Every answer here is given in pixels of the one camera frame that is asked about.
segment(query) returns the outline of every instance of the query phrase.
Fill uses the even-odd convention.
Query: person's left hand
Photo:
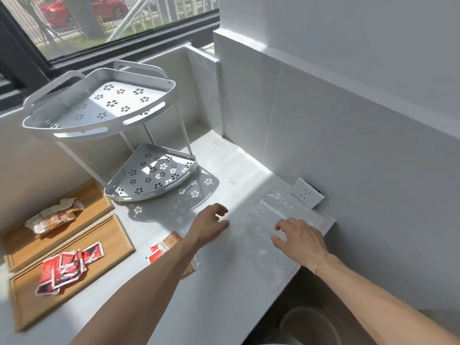
[[[229,210],[220,203],[214,203],[212,206],[207,206],[198,213],[193,220],[190,230],[185,237],[193,240],[197,249],[200,249],[205,244],[213,241],[222,231],[230,225],[228,220],[219,221]]]

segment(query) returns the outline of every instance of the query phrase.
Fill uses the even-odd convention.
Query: window frame
[[[189,41],[201,47],[213,41],[219,24],[219,10],[215,9],[48,61],[0,2],[0,41],[9,46],[8,51],[0,51],[0,73],[4,76],[0,79],[0,116],[69,70],[88,74],[110,67],[117,59],[139,61]]]

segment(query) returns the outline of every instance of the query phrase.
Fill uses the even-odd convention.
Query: grass
[[[161,22],[159,17],[153,18],[153,24],[150,19],[144,20],[146,30],[157,28],[161,26]],[[111,28],[111,24],[104,23],[103,28],[108,30]],[[138,34],[144,31],[142,23],[140,21],[135,21],[121,33],[119,38],[123,38],[126,36]],[[38,50],[47,58],[48,60],[54,59],[61,56],[66,56],[72,53],[76,53],[79,51],[84,51],[89,48],[105,44],[107,39],[109,38],[111,32],[107,33],[107,36],[104,39],[91,39],[84,34],[75,33],[71,35],[63,35],[62,40],[56,39],[56,45],[58,47],[58,51],[54,51],[49,43],[42,43],[37,45]]]

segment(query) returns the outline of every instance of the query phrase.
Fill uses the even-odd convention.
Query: hand
[[[220,222],[217,216],[223,217],[228,211],[229,210],[220,203],[214,203],[212,206],[207,206],[199,212],[195,220],[193,220],[190,230],[185,237],[192,239],[197,249],[210,243],[230,225],[228,220],[222,220]]]
[[[297,264],[305,266],[316,275],[317,268],[328,255],[321,232],[309,226],[305,221],[294,218],[280,220],[275,225],[275,230],[279,229],[286,235],[286,241],[272,236],[273,245]]]

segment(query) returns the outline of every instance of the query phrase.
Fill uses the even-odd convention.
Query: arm
[[[229,226],[217,216],[227,212],[219,203],[199,212],[187,235],[117,290],[71,344],[146,344],[193,256]]]
[[[273,245],[319,276],[379,345],[460,345],[460,339],[328,253],[321,233],[303,220],[280,220],[286,241]]]

